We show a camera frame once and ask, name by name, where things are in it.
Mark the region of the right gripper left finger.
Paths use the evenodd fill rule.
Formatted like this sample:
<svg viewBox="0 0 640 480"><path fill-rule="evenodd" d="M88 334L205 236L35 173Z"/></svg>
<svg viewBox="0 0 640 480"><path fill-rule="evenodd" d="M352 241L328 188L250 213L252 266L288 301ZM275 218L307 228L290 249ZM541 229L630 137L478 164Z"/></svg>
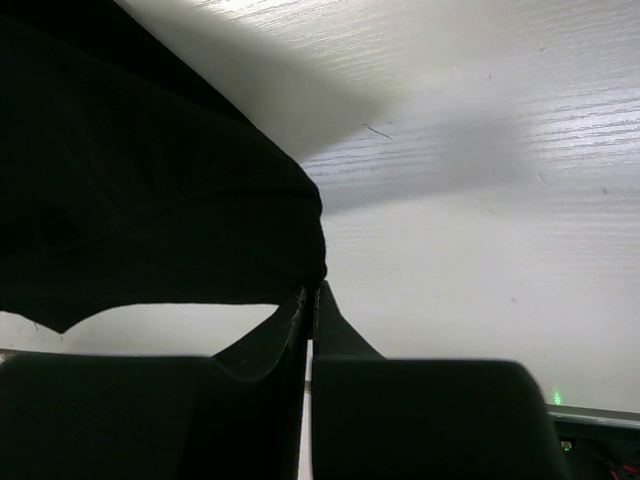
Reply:
<svg viewBox="0 0 640 480"><path fill-rule="evenodd" d="M299 290L211 357L12 352L5 479L293 479L306 333Z"/></svg>

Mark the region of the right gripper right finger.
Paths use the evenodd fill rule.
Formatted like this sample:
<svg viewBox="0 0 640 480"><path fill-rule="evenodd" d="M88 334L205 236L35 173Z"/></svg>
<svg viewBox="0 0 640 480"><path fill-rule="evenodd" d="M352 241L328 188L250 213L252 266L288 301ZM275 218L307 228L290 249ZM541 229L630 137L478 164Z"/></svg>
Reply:
<svg viewBox="0 0 640 480"><path fill-rule="evenodd" d="M311 465L317 479L566 479L541 391L520 364L388 359L314 302Z"/></svg>

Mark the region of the black skirt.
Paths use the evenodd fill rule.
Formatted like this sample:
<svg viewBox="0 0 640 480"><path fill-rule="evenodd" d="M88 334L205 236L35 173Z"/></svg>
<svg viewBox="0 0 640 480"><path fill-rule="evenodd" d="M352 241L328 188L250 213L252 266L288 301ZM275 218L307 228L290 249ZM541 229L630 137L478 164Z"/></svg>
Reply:
<svg viewBox="0 0 640 480"><path fill-rule="evenodd" d="M316 185L113 1L1 5L1 308L278 304L327 268Z"/></svg>

